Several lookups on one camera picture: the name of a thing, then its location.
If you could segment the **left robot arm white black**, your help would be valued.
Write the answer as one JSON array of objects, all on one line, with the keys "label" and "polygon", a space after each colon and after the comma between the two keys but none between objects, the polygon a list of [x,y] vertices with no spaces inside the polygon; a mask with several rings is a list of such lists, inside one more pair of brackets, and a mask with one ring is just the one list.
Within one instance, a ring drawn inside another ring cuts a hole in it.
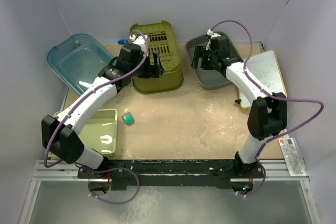
[{"label": "left robot arm white black", "polygon": [[143,42],[122,46],[119,56],[101,69],[90,88],[71,106],[56,117],[45,116],[41,133],[46,153],[53,153],[68,164],[87,166],[96,178],[104,177],[108,172],[107,158],[86,147],[79,134],[90,118],[132,78],[159,78],[164,74],[160,53],[148,51]]}]

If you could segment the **large olive green basket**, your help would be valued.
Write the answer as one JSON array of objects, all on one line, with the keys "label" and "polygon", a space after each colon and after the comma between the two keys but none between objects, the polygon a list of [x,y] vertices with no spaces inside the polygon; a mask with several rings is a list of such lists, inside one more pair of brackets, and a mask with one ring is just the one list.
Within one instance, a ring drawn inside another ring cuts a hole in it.
[{"label": "large olive green basket", "polygon": [[184,81],[182,59],[172,25],[167,21],[155,24],[134,24],[131,31],[139,30],[150,39],[149,75],[146,78],[133,78],[133,86],[141,94],[154,94],[173,91]]}]

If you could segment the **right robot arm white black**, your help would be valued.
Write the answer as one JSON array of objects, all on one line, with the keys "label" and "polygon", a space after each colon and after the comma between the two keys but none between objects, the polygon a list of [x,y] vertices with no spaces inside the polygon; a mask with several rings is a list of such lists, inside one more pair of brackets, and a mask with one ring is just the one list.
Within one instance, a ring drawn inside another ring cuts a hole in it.
[{"label": "right robot arm white black", "polygon": [[231,51],[224,36],[210,38],[206,46],[196,46],[191,66],[216,70],[242,91],[251,105],[247,120],[249,135],[233,161],[234,173],[246,177],[257,167],[260,152],[268,140],[287,126],[286,96],[263,85],[248,70],[246,61]]}]

